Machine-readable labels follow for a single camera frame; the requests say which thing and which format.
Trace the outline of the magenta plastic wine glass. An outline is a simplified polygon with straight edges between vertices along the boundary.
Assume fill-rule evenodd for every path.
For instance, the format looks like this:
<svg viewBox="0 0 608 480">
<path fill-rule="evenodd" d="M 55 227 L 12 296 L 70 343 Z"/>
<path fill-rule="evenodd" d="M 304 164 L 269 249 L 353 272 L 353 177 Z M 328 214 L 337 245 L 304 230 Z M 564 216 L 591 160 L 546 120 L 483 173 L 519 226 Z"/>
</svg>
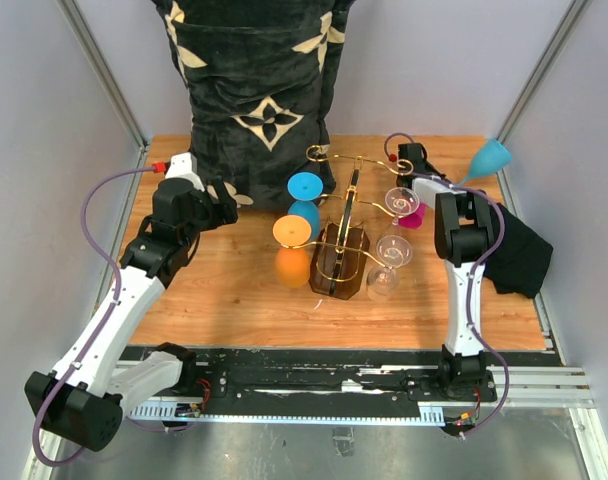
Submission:
<svg viewBox="0 0 608 480">
<path fill-rule="evenodd" d="M 415 212 L 399 220 L 399 225 L 406 229 L 416 230 L 422 226 L 425 212 L 426 205 L 424 203 L 420 203 Z"/>
</svg>

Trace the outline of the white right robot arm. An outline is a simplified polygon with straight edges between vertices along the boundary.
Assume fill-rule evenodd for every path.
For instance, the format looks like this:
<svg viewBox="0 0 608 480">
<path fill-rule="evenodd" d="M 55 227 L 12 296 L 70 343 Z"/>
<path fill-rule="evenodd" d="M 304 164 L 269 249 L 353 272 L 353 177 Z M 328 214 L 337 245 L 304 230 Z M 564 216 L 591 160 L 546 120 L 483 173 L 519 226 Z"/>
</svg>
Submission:
<svg viewBox="0 0 608 480">
<path fill-rule="evenodd" d="M 456 186 L 428 161 L 420 143 L 398 146 L 397 185 L 411 189 L 434 212 L 434 245 L 448 284 L 448 330 L 437 373 L 424 387 L 450 400 L 497 399 L 481 337 L 481 284 L 487 253 L 499 238 L 492 201 L 483 191 Z"/>
</svg>

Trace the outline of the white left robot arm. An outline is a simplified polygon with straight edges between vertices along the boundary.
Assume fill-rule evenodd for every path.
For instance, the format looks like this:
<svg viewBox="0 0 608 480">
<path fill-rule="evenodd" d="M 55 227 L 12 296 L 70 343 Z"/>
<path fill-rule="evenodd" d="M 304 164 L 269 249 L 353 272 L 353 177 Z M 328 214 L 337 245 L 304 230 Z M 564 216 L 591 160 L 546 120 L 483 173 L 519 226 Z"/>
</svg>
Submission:
<svg viewBox="0 0 608 480">
<path fill-rule="evenodd" d="M 91 247 L 109 264 L 113 284 L 84 331 L 47 374 L 34 372 L 24 392 L 35 415 L 35 455 L 53 465 L 40 447 L 43 431 L 94 452 L 114 438 L 123 419 L 163 390 L 184 396 L 199 383 L 196 355 L 163 343 L 122 373 L 115 367 L 143 317 L 180 269 L 192 261 L 202 233 L 233 224 L 237 204 L 215 178 L 196 187 L 187 178 L 167 177 L 153 195 L 153 212 L 120 261 L 93 239 Z"/>
</svg>

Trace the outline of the blue plastic wine glass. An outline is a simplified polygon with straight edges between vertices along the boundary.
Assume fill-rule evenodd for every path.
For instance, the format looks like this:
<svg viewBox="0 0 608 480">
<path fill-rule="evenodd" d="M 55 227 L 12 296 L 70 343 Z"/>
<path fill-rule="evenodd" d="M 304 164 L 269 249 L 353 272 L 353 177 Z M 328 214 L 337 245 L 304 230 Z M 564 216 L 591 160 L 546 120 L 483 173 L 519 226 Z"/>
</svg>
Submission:
<svg viewBox="0 0 608 480">
<path fill-rule="evenodd" d="M 288 214 L 304 218 L 311 227 L 310 240 L 315 240 L 320 232 L 320 212 L 315 203 L 323 190 L 322 180 L 314 173 L 299 172 L 287 182 L 287 190 L 294 202 Z"/>
</svg>

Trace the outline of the teal plastic wine glass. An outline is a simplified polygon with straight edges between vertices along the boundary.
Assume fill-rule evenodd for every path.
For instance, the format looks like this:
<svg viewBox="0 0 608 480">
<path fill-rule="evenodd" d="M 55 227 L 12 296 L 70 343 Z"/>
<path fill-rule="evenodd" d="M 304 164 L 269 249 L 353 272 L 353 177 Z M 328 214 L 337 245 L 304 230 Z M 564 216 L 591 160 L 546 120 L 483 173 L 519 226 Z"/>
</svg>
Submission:
<svg viewBox="0 0 608 480">
<path fill-rule="evenodd" d="M 458 183 L 496 174 L 510 164 L 513 156 L 507 148 L 496 139 L 489 139 L 473 156 L 465 177 Z"/>
</svg>

